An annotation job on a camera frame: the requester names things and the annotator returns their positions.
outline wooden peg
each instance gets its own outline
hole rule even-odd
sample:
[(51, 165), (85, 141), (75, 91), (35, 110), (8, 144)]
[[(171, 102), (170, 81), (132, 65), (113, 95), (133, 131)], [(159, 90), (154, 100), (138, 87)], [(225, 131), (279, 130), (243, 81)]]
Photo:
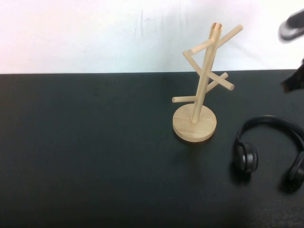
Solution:
[(234, 84), (231, 84), (230, 82), (226, 81), (225, 79), (221, 78), (220, 76), (217, 76), (216, 74), (209, 72), (208, 77), (211, 78), (212, 80), (216, 81), (217, 83), (221, 84), (228, 90), (233, 90), (234, 89)]
[[(221, 76), (221, 78), (226, 79), (228, 77), (227, 73), (223, 73)], [(211, 82), (208, 86), (207, 86), (207, 90), (206, 93), (209, 92), (211, 89), (213, 89), (214, 87), (216, 87), (219, 83), (216, 81)]]
[(172, 98), (173, 103), (196, 101), (196, 96), (176, 96)]
[(223, 44), (225, 44), (228, 40), (230, 40), (231, 38), (233, 38), (237, 33), (239, 33), (240, 31), (243, 30), (243, 26), (242, 25), (238, 25), (236, 26), (234, 29), (232, 29), (229, 33), (227, 33), (226, 35), (224, 35), (222, 37), (222, 39), (220, 39), (218, 47), (222, 46)]
[(212, 39), (207, 40), (206, 42), (197, 45), (194, 48), (191, 48), (188, 50), (188, 54), (190, 56), (195, 55), (196, 53), (199, 53), (200, 51), (204, 50), (205, 48), (209, 47), (210, 45), (212, 45), (214, 42)]

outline white wall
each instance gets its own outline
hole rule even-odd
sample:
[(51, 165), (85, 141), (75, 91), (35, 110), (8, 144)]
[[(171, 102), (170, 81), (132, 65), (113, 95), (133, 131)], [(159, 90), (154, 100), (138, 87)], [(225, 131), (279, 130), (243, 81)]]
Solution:
[[(244, 29), (218, 50), (213, 70), (298, 68), (304, 37), (278, 27), (303, 0), (0, 0), (0, 73), (193, 71), (182, 51)], [(201, 64), (203, 53), (195, 56)]]

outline wooden pole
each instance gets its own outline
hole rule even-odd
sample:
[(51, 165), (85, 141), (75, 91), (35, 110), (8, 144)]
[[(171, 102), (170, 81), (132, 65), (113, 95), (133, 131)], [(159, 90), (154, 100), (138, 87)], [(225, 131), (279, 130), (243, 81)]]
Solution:
[(203, 67), (201, 69), (200, 77), (199, 77), (199, 85), (196, 92), (197, 101), (194, 102), (193, 114), (191, 121), (193, 123), (197, 123), (200, 117), (200, 111), (205, 99), (205, 94), (207, 91), (207, 86), (209, 82), (209, 77), (207, 73), (209, 73), (212, 69), (214, 58), (216, 51), (219, 45), (219, 38), (222, 31), (222, 25), (220, 23), (213, 23), (210, 29), (209, 39), (213, 41), (213, 45), (208, 46), (206, 50), (206, 54), (204, 57)]

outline wooden dowel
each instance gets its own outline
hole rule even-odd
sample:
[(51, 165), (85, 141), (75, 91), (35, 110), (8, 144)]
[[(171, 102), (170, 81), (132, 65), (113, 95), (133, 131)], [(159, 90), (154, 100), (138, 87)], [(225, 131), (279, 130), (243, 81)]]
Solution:
[[(228, 77), (227, 73), (223, 73), (221, 76), (221, 78), (226, 79)], [(216, 81), (211, 82), (208, 86), (207, 86), (207, 90), (206, 93), (209, 92), (211, 89), (213, 89), (214, 87), (216, 87), (219, 83)]]
[(172, 98), (173, 103), (196, 101), (196, 96), (175, 96)]
[(206, 90), (209, 82), (209, 77), (206, 75), (207, 72), (210, 72), (213, 66), (214, 58), (216, 51), (219, 46), (219, 38), (222, 31), (222, 25), (220, 23), (213, 23), (210, 29), (209, 39), (214, 41), (214, 44), (209, 46), (206, 50), (204, 57), (203, 67), (199, 77), (199, 85), (196, 92), (196, 97), (198, 98), (194, 102), (194, 108), (192, 113), (191, 121), (197, 123), (199, 121), (200, 112), (202, 105), (204, 103)]
[(198, 64), (195, 62), (195, 60), (188, 54), (188, 52), (187, 52), (187, 51), (183, 51), (182, 54), (185, 56), (186, 60), (190, 63), (190, 65), (195, 69), (195, 71), (196, 71), (198, 74), (200, 74), (201, 69), (200, 69), (199, 65), (198, 65)]
[(240, 31), (243, 30), (243, 26), (242, 25), (238, 25), (236, 26), (234, 29), (232, 29), (229, 33), (227, 33), (226, 35), (224, 35), (220, 40), (219, 40), (219, 44), (218, 47), (222, 46), (223, 44), (225, 44), (228, 40), (230, 40), (231, 38), (233, 38), (237, 33), (239, 33)]
[(224, 86), (228, 90), (233, 90), (234, 89), (234, 84), (232, 84), (229, 81), (226, 81), (225, 79), (217, 76), (213, 72), (209, 72), (207, 75), (208, 75), (209, 78), (211, 78), (212, 80), (214, 80), (217, 83), (221, 84), (222, 86)]
[(199, 44), (199, 45), (197, 45), (196, 47), (189, 49), (189, 50), (188, 50), (188, 54), (189, 54), (190, 56), (193, 56), (193, 55), (195, 55), (196, 53), (198, 53), (198, 52), (204, 50), (205, 48), (209, 47), (209, 46), (212, 45), (213, 43), (214, 43), (214, 42), (212, 41), (212, 39), (208, 39), (208, 40), (205, 41), (204, 43)]

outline dark object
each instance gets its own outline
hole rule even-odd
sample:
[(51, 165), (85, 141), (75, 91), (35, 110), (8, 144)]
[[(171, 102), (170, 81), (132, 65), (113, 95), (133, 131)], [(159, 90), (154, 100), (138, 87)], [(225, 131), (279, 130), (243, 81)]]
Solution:
[(304, 9), (291, 15), (279, 27), (283, 40), (290, 41), (304, 34)]
[(257, 150), (253, 144), (249, 142), (241, 142), (242, 134), (248, 129), (259, 124), (269, 124), (282, 127), (286, 131), (290, 131), (294, 135), (294, 139), (298, 140), (301, 145), (301, 152), (298, 154), (292, 164), (288, 178), (290, 181), (302, 183), (304, 181), (304, 130), (296, 123), (282, 117), (273, 115), (261, 115), (247, 120), (239, 129), (234, 145), (234, 163), (243, 172), (254, 172), (257, 169), (258, 156)]
[(289, 78), (281, 82), (285, 92), (304, 88), (304, 59), (302, 65)]
[(261, 152), (251, 177), (232, 176), (227, 150), (249, 116), (304, 126), (303, 96), (280, 86), (293, 72), (227, 72), (235, 89), (206, 94), (218, 125), (195, 144), (172, 129), (195, 72), (0, 75), (0, 227), (304, 227), (304, 188), (279, 185), (297, 155), (287, 133), (242, 136)]

